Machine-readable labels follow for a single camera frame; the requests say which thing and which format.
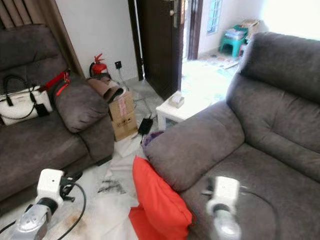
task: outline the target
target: red fire extinguisher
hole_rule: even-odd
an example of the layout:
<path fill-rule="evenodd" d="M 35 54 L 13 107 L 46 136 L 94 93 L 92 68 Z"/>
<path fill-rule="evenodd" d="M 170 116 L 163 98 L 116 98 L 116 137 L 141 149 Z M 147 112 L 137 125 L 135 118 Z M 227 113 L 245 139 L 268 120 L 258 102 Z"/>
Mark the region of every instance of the red fire extinguisher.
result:
<path fill-rule="evenodd" d="M 99 74 L 107 74 L 108 68 L 107 65 L 104 63 L 101 63 L 104 59 L 100 59 L 102 56 L 102 53 L 100 53 L 98 56 L 94 56 L 94 62 L 90 65 L 90 77 L 99 75 Z"/>

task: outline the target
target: gray sofa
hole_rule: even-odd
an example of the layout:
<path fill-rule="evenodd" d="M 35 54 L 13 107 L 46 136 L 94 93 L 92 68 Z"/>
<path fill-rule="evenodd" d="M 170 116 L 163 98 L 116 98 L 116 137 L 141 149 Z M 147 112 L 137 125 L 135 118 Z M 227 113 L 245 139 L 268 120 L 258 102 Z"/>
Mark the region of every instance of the gray sofa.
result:
<path fill-rule="evenodd" d="M 169 129 L 145 152 L 195 213 L 191 239 L 216 239 L 201 195 L 215 176 L 239 180 L 277 209 L 279 224 L 263 200 L 240 194 L 242 239 L 319 239 L 320 42 L 256 34 L 226 101 Z"/>
<path fill-rule="evenodd" d="M 67 67 L 46 26 L 0 31 L 0 82 L 14 74 L 42 86 Z M 75 73 L 56 97 L 62 85 L 48 91 L 54 108 L 50 115 L 0 126 L 0 215 L 35 196 L 42 169 L 72 175 L 111 159 L 114 135 L 108 104 Z M 24 88 L 19 81 L 9 83 L 10 92 Z"/>

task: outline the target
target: white side table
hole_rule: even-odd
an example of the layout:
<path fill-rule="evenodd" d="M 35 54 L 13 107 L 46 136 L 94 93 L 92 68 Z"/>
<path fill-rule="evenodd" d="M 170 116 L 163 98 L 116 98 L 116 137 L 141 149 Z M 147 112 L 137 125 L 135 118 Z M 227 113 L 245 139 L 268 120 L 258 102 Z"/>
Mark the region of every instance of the white side table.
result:
<path fill-rule="evenodd" d="M 184 96 L 184 104 L 180 108 L 175 108 L 169 105 L 169 99 L 171 97 L 155 109 L 159 130 L 166 130 L 166 119 L 180 123 L 212 104 L 208 99 Z"/>

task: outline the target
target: white handbag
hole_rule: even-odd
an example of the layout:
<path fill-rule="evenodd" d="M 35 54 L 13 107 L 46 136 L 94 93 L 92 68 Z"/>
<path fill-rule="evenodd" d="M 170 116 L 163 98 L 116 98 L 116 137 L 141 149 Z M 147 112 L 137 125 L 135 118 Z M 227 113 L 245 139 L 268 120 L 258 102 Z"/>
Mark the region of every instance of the white handbag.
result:
<path fill-rule="evenodd" d="M 13 79 L 23 82 L 26 89 L 8 93 L 8 82 Z M 5 125 L 43 117 L 53 111 L 47 91 L 39 92 L 39 88 L 40 86 L 29 87 L 19 76 L 10 75 L 4 79 L 4 95 L 0 95 L 0 117 Z"/>

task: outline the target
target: electrical outlet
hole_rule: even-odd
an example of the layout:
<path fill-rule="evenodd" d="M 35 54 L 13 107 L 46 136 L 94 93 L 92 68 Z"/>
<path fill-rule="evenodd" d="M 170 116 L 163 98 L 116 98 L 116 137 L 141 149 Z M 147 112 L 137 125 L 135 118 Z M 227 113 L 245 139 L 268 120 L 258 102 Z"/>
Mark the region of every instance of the electrical outlet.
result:
<path fill-rule="evenodd" d="M 116 61 L 114 64 L 115 64 L 115 68 L 116 68 L 116 69 L 122 68 L 121 61 Z"/>

